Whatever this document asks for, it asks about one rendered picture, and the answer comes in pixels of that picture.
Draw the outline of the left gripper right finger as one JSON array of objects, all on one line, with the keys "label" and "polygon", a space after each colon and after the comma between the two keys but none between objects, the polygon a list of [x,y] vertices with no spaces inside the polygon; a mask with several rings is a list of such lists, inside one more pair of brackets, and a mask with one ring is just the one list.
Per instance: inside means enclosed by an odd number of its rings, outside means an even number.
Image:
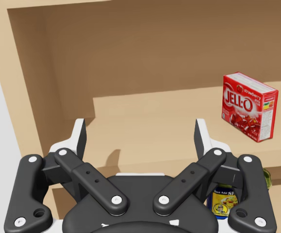
[{"label": "left gripper right finger", "polygon": [[261,160],[254,155],[235,157],[230,147],[213,140],[204,119],[195,122],[194,143],[198,161],[191,163],[153,199],[153,209],[169,216],[191,195],[200,201],[219,184],[231,186],[238,204],[228,216],[234,231],[276,231],[277,224]]}]

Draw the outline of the pale wooden shelf unit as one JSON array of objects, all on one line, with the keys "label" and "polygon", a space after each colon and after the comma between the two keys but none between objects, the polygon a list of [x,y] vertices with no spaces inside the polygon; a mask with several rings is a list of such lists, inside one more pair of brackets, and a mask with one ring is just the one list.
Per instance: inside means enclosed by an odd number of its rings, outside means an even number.
[{"label": "pale wooden shelf unit", "polygon": [[[274,136],[221,118],[223,76],[278,89]],[[260,158],[281,233],[281,0],[0,0],[0,232],[20,158],[85,118],[103,175],[177,175],[197,118],[234,155]]]}]

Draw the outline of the green and blue rectangular can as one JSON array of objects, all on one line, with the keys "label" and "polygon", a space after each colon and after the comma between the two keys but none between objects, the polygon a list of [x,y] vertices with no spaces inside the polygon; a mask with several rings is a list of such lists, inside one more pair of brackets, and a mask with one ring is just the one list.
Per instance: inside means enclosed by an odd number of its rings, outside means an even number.
[{"label": "green and blue rectangular can", "polygon": [[239,158],[235,167],[221,165],[210,176],[206,188],[207,207],[219,219],[231,217],[231,223],[248,222],[258,214],[273,218],[273,209],[267,185],[270,173],[259,160],[245,164]]}]

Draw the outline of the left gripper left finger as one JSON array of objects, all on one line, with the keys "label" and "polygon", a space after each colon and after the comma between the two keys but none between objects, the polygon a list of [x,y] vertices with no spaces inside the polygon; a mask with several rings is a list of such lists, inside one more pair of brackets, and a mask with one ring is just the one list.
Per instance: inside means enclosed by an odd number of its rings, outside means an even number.
[{"label": "left gripper left finger", "polygon": [[43,201],[49,186],[58,183],[76,202],[90,195],[112,216],[127,211],[127,197],[90,163],[83,161],[85,145],[85,120],[79,118],[70,138],[53,144],[47,156],[29,154],[20,159],[4,222],[5,231],[48,230],[53,216]]}]

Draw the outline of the red carton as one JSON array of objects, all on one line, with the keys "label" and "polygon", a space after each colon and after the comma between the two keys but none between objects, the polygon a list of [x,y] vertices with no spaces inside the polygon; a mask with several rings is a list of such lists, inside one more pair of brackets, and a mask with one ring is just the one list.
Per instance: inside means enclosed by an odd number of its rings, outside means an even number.
[{"label": "red carton", "polygon": [[279,91],[241,72],[223,77],[222,118],[256,142],[273,138]]}]

